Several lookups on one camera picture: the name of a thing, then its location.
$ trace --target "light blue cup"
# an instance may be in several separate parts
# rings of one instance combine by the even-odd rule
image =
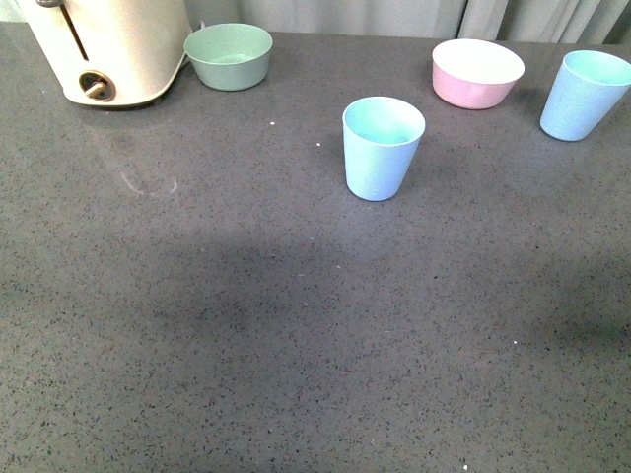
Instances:
[[[631,86],[631,64],[598,51],[566,54],[541,115],[541,128],[563,141],[590,134]]]
[[[348,188],[365,200],[389,199],[421,141],[423,114],[405,101],[367,97],[346,107],[342,124]]]

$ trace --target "curtain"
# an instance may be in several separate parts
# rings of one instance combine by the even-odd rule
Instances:
[[[194,24],[241,21],[276,32],[581,43],[631,39],[631,0],[186,0],[186,4]]]

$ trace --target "kitchen appliance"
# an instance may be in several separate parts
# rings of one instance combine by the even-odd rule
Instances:
[[[133,105],[163,94],[191,33],[183,0],[18,0],[70,101]]]

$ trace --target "quartz countertop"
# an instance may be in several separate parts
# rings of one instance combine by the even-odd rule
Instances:
[[[526,73],[475,111],[438,39],[272,35],[252,89],[188,64],[119,110],[0,26],[0,469],[628,471],[631,96],[565,143],[578,45],[506,43]],[[367,96],[427,120],[385,202],[345,185]]]

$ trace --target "sage green bowl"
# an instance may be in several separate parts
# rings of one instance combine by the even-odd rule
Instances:
[[[205,85],[242,91],[265,78],[272,42],[272,36],[259,27],[224,23],[191,34],[184,51]]]

